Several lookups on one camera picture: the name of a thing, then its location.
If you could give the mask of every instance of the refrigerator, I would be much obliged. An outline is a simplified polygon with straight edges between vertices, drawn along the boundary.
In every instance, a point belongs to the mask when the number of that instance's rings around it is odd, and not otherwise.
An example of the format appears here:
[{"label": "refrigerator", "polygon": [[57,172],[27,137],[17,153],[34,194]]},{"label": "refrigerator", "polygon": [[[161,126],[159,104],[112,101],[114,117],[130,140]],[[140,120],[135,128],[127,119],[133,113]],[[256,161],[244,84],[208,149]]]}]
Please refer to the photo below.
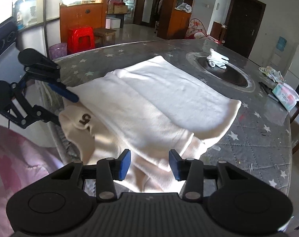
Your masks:
[{"label": "refrigerator", "polygon": [[284,71],[284,79],[294,90],[299,85],[299,43],[290,56],[288,67]]}]

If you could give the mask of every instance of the metal screw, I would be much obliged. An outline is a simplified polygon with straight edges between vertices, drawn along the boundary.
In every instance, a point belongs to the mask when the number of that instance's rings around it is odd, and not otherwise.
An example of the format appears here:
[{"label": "metal screw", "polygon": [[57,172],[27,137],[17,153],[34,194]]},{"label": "metal screw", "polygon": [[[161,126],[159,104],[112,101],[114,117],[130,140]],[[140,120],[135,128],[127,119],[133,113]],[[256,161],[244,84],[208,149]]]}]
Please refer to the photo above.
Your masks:
[{"label": "metal screw", "polygon": [[110,191],[103,191],[99,194],[99,197],[103,200],[109,200],[114,197],[114,193]]},{"label": "metal screw", "polygon": [[201,194],[196,191],[190,191],[185,194],[185,197],[189,200],[197,200],[201,197]]}]

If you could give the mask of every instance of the white container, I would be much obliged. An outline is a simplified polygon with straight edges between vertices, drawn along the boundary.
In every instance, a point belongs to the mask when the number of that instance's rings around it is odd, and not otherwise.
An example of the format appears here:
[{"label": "white container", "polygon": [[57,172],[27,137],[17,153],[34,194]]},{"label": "white container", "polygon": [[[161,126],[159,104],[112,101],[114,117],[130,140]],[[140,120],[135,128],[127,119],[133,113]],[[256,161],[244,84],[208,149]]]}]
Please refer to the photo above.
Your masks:
[{"label": "white container", "polygon": [[110,28],[120,28],[121,19],[111,18]]},{"label": "white container", "polygon": [[110,28],[111,25],[111,18],[106,18],[106,28]]}]

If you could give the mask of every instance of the pink blanket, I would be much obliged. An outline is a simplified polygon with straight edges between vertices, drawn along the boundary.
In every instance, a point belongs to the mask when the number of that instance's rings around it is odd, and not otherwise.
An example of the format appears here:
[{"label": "pink blanket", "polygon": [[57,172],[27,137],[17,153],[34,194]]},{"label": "pink blanket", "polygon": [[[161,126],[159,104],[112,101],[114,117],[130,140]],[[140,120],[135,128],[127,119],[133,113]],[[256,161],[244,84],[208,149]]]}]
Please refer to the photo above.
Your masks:
[{"label": "pink blanket", "polygon": [[42,148],[0,126],[0,237],[13,233],[6,215],[9,198],[62,167],[55,148]]}]

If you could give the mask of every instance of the white glove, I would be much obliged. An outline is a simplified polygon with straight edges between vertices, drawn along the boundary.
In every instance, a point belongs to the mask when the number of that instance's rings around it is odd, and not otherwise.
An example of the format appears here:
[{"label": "white glove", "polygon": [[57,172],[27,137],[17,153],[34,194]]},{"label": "white glove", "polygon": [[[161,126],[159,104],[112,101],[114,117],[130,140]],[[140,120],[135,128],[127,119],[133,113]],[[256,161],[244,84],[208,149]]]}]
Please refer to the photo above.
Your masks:
[{"label": "white glove", "polygon": [[209,65],[211,67],[218,66],[221,69],[226,69],[226,64],[228,63],[229,58],[223,56],[222,54],[216,52],[213,49],[210,49],[210,55],[207,57]]}]

